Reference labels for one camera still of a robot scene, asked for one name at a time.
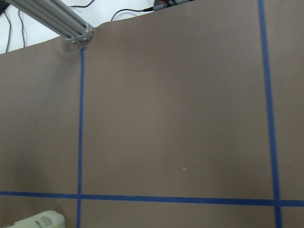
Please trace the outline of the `clear tennis ball can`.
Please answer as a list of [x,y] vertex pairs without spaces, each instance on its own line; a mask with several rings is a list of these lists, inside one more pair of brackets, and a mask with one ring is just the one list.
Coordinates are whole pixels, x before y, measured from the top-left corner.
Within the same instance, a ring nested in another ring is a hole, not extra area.
[[66,219],[55,210],[48,210],[13,222],[3,228],[66,228]]

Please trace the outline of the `far grey USB hub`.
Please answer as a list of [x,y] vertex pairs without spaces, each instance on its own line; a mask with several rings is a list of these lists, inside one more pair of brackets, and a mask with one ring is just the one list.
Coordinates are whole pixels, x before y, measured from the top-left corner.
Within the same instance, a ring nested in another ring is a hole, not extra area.
[[162,10],[172,6],[187,3],[193,0],[155,0],[153,5],[153,11]]

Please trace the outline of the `aluminium frame post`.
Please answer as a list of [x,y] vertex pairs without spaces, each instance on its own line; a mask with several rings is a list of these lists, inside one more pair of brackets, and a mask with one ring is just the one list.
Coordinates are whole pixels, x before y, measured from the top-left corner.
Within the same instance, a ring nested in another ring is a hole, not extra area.
[[80,43],[94,36],[94,28],[60,0],[9,0],[8,3],[64,37]]

